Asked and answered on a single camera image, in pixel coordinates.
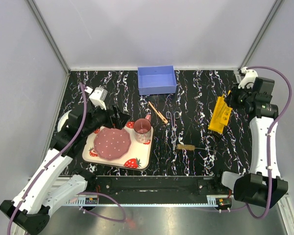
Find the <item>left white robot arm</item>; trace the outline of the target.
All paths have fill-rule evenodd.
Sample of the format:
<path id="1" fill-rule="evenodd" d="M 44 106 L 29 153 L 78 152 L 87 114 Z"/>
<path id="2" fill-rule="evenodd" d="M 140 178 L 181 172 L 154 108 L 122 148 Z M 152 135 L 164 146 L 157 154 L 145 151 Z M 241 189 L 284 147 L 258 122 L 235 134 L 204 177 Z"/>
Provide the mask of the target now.
<path id="1" fill-rule="evenodd" d="M 131 116 L 113 106 L 104 110 L 94 105 L 77 105 L 59 121 L 44 161 L 24 189 L 12 200 L 4 200 L 0 210 L 29 235 L 38 235 L 51 216 L 77 194 L 96 190 L 95 174 L 78 168 L 64 185 L 51 191 L 61 172 L 82 153 L 87 138 L 101 127 L 121 130 Z"/>

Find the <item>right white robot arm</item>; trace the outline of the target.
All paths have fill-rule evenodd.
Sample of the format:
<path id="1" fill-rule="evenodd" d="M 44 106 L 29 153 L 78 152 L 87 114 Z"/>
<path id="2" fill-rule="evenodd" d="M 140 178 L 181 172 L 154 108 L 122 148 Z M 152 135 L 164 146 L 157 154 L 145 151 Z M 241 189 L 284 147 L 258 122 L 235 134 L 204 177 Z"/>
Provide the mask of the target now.
<path id="1" fill-rule="evenodd" d="M 252 152 L 248 174 L 225 171 L 213 181 L 213 190 L 224 194 L 231 189 L 237 201 L 272 208 L 288 191 L 281 179 L 276 159 L 276 129 L 279 108 L 272 104 L 275 81 L 268 78 L 244 78 L 236 83 L 226 103 L 243 108 L 248 115 Z"/>

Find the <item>yellow test tube rack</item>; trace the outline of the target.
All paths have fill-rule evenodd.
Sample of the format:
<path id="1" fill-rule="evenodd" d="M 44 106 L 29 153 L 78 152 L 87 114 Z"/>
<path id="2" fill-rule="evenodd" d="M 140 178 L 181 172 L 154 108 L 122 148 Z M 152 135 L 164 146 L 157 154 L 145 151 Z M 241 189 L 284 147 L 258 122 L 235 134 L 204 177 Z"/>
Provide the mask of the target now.
<path id="1" fill-rule="evenodd" d="M 223 134 L 224 128 L 228 125 L 232 108 L 225 102 L 226 95 L 218 96 L 208 129 Z"/>

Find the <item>pink enamel mug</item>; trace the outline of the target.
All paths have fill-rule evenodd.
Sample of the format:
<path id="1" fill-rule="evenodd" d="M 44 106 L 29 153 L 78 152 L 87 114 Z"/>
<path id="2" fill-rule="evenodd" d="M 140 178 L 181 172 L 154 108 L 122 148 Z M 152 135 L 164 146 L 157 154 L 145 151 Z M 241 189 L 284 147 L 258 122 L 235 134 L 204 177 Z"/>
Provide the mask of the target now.
<path id="1" fill-rule="evenodd" d="M 134 122 L 135 139 L 139 143 L 147 143 L 151 139 L 151 115 Z"/>

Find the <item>pink dotted plate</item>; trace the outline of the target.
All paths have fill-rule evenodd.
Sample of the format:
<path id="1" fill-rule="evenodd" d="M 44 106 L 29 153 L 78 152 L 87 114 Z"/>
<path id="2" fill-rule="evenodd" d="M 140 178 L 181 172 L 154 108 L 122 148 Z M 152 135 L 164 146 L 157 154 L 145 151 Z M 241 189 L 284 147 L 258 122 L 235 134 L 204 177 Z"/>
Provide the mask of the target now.
<path id="1" fill-rule="evenodd" d="M 130 146 L 130 134 L 125 129 L 103 128 L 94 138 L 94 151 L 108 161 L 120 159 L 129 151 Z"/>

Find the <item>strawberry pattern tray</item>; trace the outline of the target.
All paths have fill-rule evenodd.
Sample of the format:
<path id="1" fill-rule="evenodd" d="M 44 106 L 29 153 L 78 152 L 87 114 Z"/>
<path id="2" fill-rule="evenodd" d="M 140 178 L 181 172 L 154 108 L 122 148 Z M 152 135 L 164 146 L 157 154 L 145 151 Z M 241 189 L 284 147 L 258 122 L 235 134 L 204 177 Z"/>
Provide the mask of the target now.
<path id="1" fill-rule="evenodd" d="M 121 167 L 125 169 L 145 170 L 149 165 L 150 154 L 151 154 L 151 141 L 147 143 L 139 143 L 135 139 L 135 132 L 133 129 L 134 122 L 129 121 L 124 129 L 130 134 L 131 146 L 129 151 L 123 155 L 120 159 L 108 161 L 100 158 L 94 151 L 94 138 L 100 130 L 91 133 L 87 140 L 84 150 L 82 152 L 82 158 L 84 161 L 99 165 Z"/>

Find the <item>wooden test tube clamp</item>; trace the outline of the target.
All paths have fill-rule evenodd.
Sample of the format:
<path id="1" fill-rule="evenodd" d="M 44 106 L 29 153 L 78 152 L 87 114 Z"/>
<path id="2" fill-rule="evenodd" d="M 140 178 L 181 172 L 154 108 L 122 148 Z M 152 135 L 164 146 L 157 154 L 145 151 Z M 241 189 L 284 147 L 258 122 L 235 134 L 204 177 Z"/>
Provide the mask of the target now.
<path id="1" fill-rule="evenodd" d="M 153 104 L 149 101 L 148 102 L 150 108 L 156 113 L 156 115 L 161 119 L 161 121 L 167 125 L 168 124 L 168 120 L 159 112 L 156 110 L 156 108 L 153 106 Z"/>

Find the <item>metal crucible tongs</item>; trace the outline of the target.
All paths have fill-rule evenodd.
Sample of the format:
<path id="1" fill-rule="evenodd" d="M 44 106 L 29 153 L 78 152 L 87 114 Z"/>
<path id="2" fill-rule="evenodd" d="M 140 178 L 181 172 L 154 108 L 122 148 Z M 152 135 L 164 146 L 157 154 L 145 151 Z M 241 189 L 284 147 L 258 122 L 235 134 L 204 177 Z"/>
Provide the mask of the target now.
<path id="1" fill-rule="evenodd" d="M 166 118 L 171 122 L 171 143 L 172 143 L 172 150 L 175 151 L 176 147 L 176 121 L 180 119 L 180 113 L 179 112 L 166 112 Z"/>

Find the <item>white paper plate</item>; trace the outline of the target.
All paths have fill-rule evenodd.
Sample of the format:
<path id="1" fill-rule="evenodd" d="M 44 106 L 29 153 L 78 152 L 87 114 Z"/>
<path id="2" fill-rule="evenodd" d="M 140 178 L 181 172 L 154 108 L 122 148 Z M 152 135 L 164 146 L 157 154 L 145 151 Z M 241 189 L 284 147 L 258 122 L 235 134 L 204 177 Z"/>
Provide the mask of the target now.
<path id="1" fill-rule="evenodd" d="M 61 116 L 61 118 L 59 119 L 58 121 L 58 124 L 57 124 L 57 132 L 60 132 L 63 125 L 65 124 L 65 122 L 67 121 L 68 117 L 69 117 L 69 113 L 71 112 L 71 110 L 67 111 L 65 114 L 63 114 Z"/>

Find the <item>blue plastic box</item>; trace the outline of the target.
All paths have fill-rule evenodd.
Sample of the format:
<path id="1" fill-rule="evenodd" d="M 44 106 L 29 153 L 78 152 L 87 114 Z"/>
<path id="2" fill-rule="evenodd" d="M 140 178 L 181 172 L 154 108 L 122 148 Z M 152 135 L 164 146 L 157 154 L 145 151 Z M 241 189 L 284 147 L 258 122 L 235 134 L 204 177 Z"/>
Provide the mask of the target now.
<path id="1" fill-rule="evenodd" d="M 138 67 L 139 95 L 174 94 L 177 82 L 173 66 Z"/>

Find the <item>test tube brush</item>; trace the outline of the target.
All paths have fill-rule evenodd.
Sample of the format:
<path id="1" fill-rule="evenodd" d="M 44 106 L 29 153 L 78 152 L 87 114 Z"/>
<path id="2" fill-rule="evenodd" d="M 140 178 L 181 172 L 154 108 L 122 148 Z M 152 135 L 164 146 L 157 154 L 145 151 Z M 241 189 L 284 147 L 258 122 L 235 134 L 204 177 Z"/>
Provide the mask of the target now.
<path id="1" fill-rule="evenodd" d="M 208 153 L 216 153 L 217 152 L 214 149 L 196 147 L 195 145 L 191 145 L 191 144 L 177 144 L 175 149 L 176 150 L 186 150 L 186 151 L 204 151 L 204 152 L 208 152 Z"/>

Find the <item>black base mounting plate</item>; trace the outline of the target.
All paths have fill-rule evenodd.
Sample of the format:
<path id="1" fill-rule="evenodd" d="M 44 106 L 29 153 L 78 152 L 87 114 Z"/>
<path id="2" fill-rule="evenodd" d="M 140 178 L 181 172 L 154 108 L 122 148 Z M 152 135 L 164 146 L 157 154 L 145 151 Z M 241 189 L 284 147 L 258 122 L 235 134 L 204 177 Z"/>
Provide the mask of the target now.
<path id="1" fill-rule="evenodd" d="M 92 179 L 85 191 L 104 194 L 122 191 L 182 191 L 187 194 L 228 195 L 233 193 L 221 184 L 221 180 L 211 176 L 97 176 Z"/>

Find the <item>left power connector box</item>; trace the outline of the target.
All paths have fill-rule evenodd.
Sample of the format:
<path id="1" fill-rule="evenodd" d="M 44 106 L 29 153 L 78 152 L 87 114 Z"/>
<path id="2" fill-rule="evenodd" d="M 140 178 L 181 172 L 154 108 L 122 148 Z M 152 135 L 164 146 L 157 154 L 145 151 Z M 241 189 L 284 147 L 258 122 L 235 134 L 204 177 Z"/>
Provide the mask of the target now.
<path id="1" fill-rule="evenodd" d="M 97 205 L 97 204 L 98 204 L 98 197 L 97 196 L 85 197 L 85 205 L 91 206 L 91 205 Z"/>

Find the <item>power connector box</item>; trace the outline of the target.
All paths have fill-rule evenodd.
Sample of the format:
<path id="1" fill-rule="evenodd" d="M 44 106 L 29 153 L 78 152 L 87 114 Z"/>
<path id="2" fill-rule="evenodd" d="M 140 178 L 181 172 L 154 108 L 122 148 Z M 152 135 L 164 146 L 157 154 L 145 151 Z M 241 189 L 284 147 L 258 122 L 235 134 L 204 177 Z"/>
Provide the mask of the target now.
<path id="1" fill-rule="evenodd" d="M 217 205 L 219 207 L 231 207 L 232 206 L 232 199 L 231 198 L 219 198 L 217 200 Z"/>
<path id="2" fill-rule="evenodd" d="M 91 205 L 97 205 L 97 204 L 98 204 L 98 197 L 97 196 L 85 197 L 85 205 L 91 206 Z"/>

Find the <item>right power connector box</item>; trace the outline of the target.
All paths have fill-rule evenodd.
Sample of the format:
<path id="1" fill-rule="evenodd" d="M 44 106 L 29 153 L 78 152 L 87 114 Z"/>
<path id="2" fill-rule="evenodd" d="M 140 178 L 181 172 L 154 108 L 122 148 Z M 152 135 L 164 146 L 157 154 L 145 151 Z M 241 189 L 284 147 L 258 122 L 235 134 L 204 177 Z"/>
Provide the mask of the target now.
<path id="1" fill-rule="evenodd" d="M 217 200 L 217 205 L 219 207 L 231 207 L 232 206 L 232 199 L 231 198 L 219 198 Z"/>

